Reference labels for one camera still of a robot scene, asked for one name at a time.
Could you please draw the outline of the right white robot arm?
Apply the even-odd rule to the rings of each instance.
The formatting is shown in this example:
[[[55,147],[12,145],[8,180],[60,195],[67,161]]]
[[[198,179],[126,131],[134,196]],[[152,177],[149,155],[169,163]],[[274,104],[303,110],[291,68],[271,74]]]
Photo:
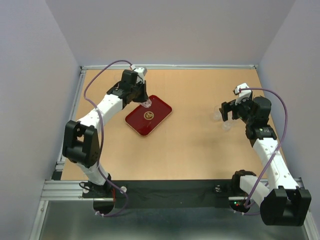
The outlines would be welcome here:
[[[219,109],[223,121],[240,119],[245,123],[245,135],[263,165],[262,173],[268,185],[259,181],[252,171],[236,171],[230,182],[231,192],[244,192],[259,206],[262,221],[268,226],[295,226],[304,224],[312,200],[307,189],[299,186],[277,149],[276,132],[269,125],[272,103],[269,99],[244,97],[223,102]]]

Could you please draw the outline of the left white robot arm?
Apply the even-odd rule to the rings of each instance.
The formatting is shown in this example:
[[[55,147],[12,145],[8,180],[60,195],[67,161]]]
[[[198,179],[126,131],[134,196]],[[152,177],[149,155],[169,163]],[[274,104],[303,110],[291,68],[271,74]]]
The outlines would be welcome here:
[[[146,104],[151,101],[147,94],[144,67],[125,69],[120,81],[111,87],[99,104],[77,121],[65,125],[62,155],[79,166],[88,178],[88,185],[82,188],[106,197],[113,188],[111,176],[100,165],[104,144],[104,126],[118,112],[131,102]]]

